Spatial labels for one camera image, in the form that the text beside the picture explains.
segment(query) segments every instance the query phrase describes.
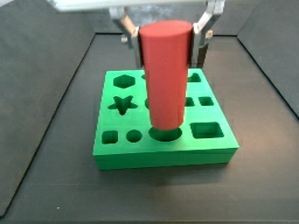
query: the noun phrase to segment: green block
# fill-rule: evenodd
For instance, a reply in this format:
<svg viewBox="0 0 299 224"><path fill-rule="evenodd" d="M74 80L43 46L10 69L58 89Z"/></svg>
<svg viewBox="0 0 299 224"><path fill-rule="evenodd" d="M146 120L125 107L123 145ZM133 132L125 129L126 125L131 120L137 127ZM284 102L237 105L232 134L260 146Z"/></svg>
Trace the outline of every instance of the green block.
<svg viewBox="0 0 299 224"><path fill-rule="evenodd" d="M228 163L240 143L201 69L190 69L185 122L158 132L150 122L145 70L109 71L94 157L101 170Z"/></svg>

